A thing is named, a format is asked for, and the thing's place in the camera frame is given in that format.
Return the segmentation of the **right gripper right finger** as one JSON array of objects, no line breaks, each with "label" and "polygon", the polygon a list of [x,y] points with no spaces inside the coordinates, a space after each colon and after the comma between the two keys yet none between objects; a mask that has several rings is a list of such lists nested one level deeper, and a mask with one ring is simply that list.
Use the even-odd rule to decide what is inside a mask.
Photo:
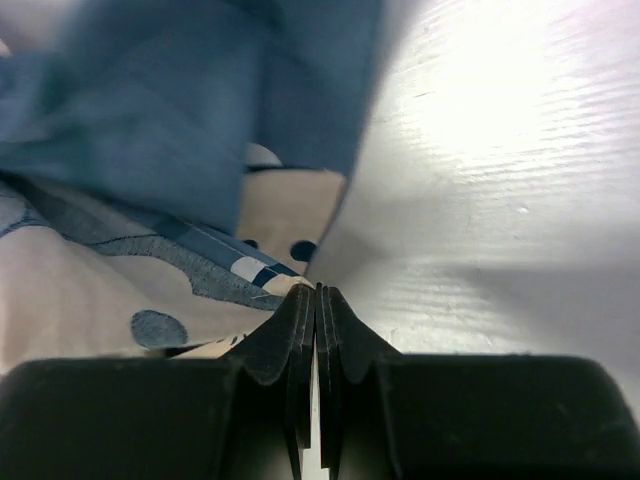
[{"label": "right gripper right finger", "polygon": [[315,306],[321,463],[333,479],[635,479],[639,429],[597,362],[407,354],[342,293]]}]

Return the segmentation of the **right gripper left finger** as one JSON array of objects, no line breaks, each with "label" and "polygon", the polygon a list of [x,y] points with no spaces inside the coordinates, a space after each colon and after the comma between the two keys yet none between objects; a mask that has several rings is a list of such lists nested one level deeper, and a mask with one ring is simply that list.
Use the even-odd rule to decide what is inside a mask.
[{"label": "right gripper left finger", "polygon": [[217,359],[39,360],[1,382],[5,479],[298,479],[315,293]]}]

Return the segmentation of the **blue cartoon pillowcase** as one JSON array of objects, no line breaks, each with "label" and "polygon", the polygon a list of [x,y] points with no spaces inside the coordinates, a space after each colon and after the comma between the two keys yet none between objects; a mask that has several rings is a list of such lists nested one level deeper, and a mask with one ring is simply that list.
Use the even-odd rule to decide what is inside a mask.
[{"label": "blue cartoon pillowcase", "polygon": [[286,266],[238,235],[242,202],[258,181],[292,194],[350,176],[385,16],[381,1],[5,1],[1,183],[207,226]]}]

